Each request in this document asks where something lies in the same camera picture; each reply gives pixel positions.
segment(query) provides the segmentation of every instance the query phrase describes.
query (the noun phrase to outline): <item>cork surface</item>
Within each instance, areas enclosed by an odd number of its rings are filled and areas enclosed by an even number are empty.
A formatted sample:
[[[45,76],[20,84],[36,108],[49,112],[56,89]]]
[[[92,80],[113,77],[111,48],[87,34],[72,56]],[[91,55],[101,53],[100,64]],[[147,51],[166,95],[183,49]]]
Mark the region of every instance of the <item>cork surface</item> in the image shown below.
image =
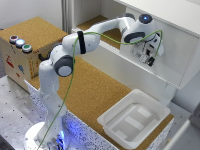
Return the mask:
[[[89,20],[89,21],[87,21],[83,24],[78,25],[77,27],[82,29],[82,30],[87,30],[92,25],[94,25],[98,22],[101,22],[101,21],[105,21],[105,20],[107,20],[107,18],[105,18],[103,16],[97,16],[97,17],[95,17],[95,18],[93,18],[93,19],[91,19],[91,20]],[[107,31],[103,34],[105,34],[105,35],[107,35],[107,36],[111,37],[112,39],[119,41],[119,42],[121,41],[121,38],[122,38],[122,35],[121,35],[119,29],[113,29],[113,30]],[[105,37],[101,37],[101,40],[112,45],[113,47],[115,47],[117,49],[120,49],[120,44],[117,44],[117,43],[115,43],[115,42],[113,42],[113,41],[111,41],[111,40],[109,40]]]
[[[64,99],[70,79],[71,76],[59,78],[60,89],[58,94],[62,99]],[[29,82],[37,89],[40,87],[38,76]],[[123,149],[104,133],[102,126],[97,122],[97,118],[129,92],[131,92],[131,89],[128,87],[101,72],[81,58],[76,57],[74,80],[66,99],[66,106],[91,128],[119,149]],[[169,115],[137,150],[145,150],[172,119],[173,116]]]
[[[0,31],[0,37],[8,43],[12,35],[24,39],[26,44],[32,46],[33,51],[37,51],[41,47],[62,39],[67,33],[42,18],[35,17]]]

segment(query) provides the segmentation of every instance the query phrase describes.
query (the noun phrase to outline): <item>green cable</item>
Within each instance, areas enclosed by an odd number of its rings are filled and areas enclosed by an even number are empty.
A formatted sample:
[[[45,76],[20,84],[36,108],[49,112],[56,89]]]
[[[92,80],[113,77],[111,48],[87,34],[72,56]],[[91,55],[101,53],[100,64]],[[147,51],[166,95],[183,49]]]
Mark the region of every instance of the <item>green cable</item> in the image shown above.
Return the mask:
[[[155,32],[153,32],[153,33],[151,33],[151,34],[145,36],[144,38],[142,38],[142,39],[140,39],[140,40],[138,40],[138,41],[132,42],[132,43],[122,43],[122,42],[116,41],[116,40],[114,40],[114,39],[112,39],[112,38],[110,38],[110,37],[108,37],[108,36],[106,36],[106,35],[104,35],[104,34],[97,33],[97,32],[86,32],[86,33],[84,33],[84,35],[87,35],[87,34],[98,34],[98,35],[104,36],[104,37],[106,37],[106,38],[110,39],[111,41],[114,41],[114,42],[116,42],[116,43],[118,43],[118,44],[132,45],[132,44],[136,44],[136,43],[138,43],[138,42],[141,42],[142,40],[148,38],[149,36],[151,36],[151,35],[153,35],[153,34],[155,34],[155,33],[157,33],[157,32],[161,32],[161,38],[160,38],[160,42],[159,42],[158,48],[157,48],[157,50],[156,50],[156,54],[155,54],[155,56],[154,56],[154,58],[156,58],[157,53],[158,53],[158,50],[159,50],[159,48],[160,48],[160,44],[161,44],[161,41],[162,41],[162,37],[163,37],[163,32],[162,32],[162,30],[157,30],[157,31],[155,31]],[[56,116],[54,117],[54,119],[53,119],[53,121],[51,122],[49,128],[47,129],[47,132],[45,133],[44,138],[42,139],[42,141],[41,141],[41,143],[40,143],[40,145],[39,145],[39,147],[38,147],[37,150],[39,150],[39,148],[41,147],[41,145],[42,145],[42,143],[44,142],[44,140],[45,140],[45,138],[46,138],[46,136],[47,136],[47,134],[48,134],[48,132],[49,132],[51,126],[53,125],[53,123],[54,123],[54,121],[56,120],[57,116],[59,115],[61,109],[63,108],[63,106],[64,106],[64,104],[65,104],[65,101],[66,101],[66,98],[67,98],[67,95],[68,95],[68,93],[69,93],[69,90],[70,90],[70,88],[71,88],[72,81],[73,81],[73,77],[74,77],[74,67],[75,67],[75,65],[74,65],[74,57],[75,57],[75,47],[76,47],[77,41],[78,41],[78,37],[76,38],[76,40],[75,40],[75,42],[74,42],[74,46],[73,46],[73,69],[72,69],[72,76],[71,76],[71,80],[70,80],[70,84],[69,84],[69,86],[68,86],[67,92],[66,92],[66,94],[65,94],[65,98],[64,98],[64,100],[63,100],[63,103],[62,103],[62,105],[61,105],[61,107],[60,107],[58,113],[57,113]]]

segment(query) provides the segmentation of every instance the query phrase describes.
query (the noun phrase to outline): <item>white container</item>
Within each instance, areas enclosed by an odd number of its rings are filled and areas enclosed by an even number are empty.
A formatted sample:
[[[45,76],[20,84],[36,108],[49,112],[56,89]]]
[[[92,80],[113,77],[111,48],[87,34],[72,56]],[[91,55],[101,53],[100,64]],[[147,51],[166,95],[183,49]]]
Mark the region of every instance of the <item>white container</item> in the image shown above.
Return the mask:
[[[122,147],[136,149],[169,113],[169,108],[136,89],[97,121],[105,133]]]

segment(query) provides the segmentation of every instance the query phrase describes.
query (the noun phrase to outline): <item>cardboard box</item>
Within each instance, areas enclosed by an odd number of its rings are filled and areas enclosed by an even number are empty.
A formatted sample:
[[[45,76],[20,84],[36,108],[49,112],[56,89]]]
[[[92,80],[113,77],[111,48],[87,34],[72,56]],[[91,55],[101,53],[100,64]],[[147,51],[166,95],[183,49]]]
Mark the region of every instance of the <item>cardboard box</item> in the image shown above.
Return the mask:
[[[33,51],[25,54],[9,38],[17,35],[32,46]],[[61,42],[67,33],[51,25],[40,17],[19,23],[0,31],[0,50],[6,74],[27,89],[24,79],[29,81],[38,75],[40,59],[38,54],[46,57],[55,43]]]

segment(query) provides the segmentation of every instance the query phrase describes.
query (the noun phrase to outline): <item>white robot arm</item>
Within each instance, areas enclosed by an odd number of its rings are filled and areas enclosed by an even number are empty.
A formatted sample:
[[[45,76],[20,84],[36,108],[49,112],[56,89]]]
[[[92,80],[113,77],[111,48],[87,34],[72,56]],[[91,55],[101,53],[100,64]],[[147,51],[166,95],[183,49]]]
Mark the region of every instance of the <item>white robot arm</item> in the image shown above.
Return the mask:
[[[154,20],[150,15],[143,14],[135,21],[132,14],[123,14],[117,18],[95,24],[90,29],[84,31],[84,33],[103,33],[114,28],[120,30],[122,41],[125,43],[138,41],[155,31]],[[48,110],[45,124],[36,137],[39,142],[42,141],[47,129],[62,105],[63,101],[57,94],[59,89],[59,76],[66,77],[72,73],[73,47],[78,36],[79,42],[75,45],[75,55],[94,51],[100,43],[100,35],[97,34],[87,34],[83,36],[80,32],[78,35],[77,33],[68,35],[64,37],[61,45],[57,45],[53,48],[50,58],[43,61],[39,66],[40,99]],[[152,34],[146,38],[145,41],[149,42],[152,47],[157,48],[160,37],[157,34]],[[161,45],[158,54],[162,55],[163,52],[164,49]],[[63,130],[62,116],[66,111],[67,108],[64,106],[43,141],[44,147],[48,147],[49,143],[55,141],[57,135]]]

